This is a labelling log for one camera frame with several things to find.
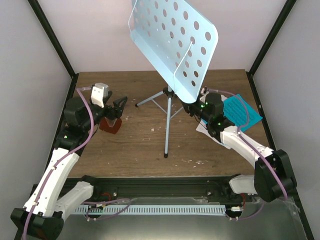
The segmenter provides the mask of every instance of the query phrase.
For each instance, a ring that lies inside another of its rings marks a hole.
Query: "blue paper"
[[[251,128],[253,125],[261,121],[262,117],[248,103],[246,103],[246,101],[239,94],[237,94],[237,96],[243,100],[249,112],[249,124],[241,128],[241,131],[244,132],[245,130]],[[235,96],[229,97],[226,100],[224,100],[223,104],[224,116],[227,119],[233,122],[236,126],[246,124],[246,110],[238,98],[236,98]]]

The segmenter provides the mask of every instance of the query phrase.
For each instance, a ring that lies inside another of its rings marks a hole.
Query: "metal plate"
[[[184,0],[132,5],[133,42],[183,102],[195,102],[218,43],[216,27]]]
[[[79,206],[72,215],[85,215],[88,205]],[[126,205],[109,205],[103,210],[93,209],[88,215],[112,215]],[[121,215],[207,215],[224,216],[226,207],[224,205],[131,205]]]

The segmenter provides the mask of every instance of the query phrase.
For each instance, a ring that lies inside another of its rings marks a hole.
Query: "wooden tabletop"
[[[227,176],[253,174],[252,166],[234,150],[215,143],[197,132],[198,123],[184,110],[170,123],[169,155],[164,158],[166,114],[149,101],[135,104],[162,91],[166,82],[156,71],[82,72],[77,87],[95,83],[108,84],[112,101],[128,97],[117,134],[98,130],[85,147],[69,177],[176,177]],[[209,70],[203,85],[240,94],[257,110],[244,70]],[[156,101],[167,109],[167,96]],[[172,100],[172,114],[181,107],[180,100]],[[267,146],[261,122],[245,132]]]

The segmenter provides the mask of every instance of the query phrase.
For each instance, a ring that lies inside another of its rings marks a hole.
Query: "gray wall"
[[[320,1],[298,0],[254,80],[277,148],[320,239]]]
[[[45,169],[70,77],[26,0],[0,7],[0,239]]]
[[[132,0],[39,2],[76,72],[154,70],[129,36]],[[169,0],[167,8],[173,2]],[[218,30],[219,42],[209,68],[249,70],[286,0],[187,2]]]

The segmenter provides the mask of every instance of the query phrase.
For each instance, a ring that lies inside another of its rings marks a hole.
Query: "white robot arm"
[[[29,236],[56,239],[64,221],[94,193],[92,184],[79,181],[72,190],[58,199],[71,169],[85,148],[85,142],[89,140],[88,131],[93,130],[92,124],[104,121],[109,128],[113,127],[113,132],[118,131],[121,125],[114,124],[122,116],[128,98],[125,96],[115,100],[111,107],[107,105],[112,95],[108,85],[96,83],[91,89],[90,105],[85,106],[80,97],[73,97],[66,103],[64,116],[67,126],[57,136],[45,173],[24,207],[15,208],[11,214],[18,229],[23,231],[27,226]],[[90,108],[93,122],[87,108]]]
[[[254,168],[254,175],[237,175],[229,181],[234,193],[258,194],[264,201],[271,202],[296,188],[297,182],[288,154],[263,146],[239,131],[224,116],[220,94],[204,88],[196,102],[182,102],[182,105],[191,117],[196,116],[206,122],[211,137],[234,149]]]

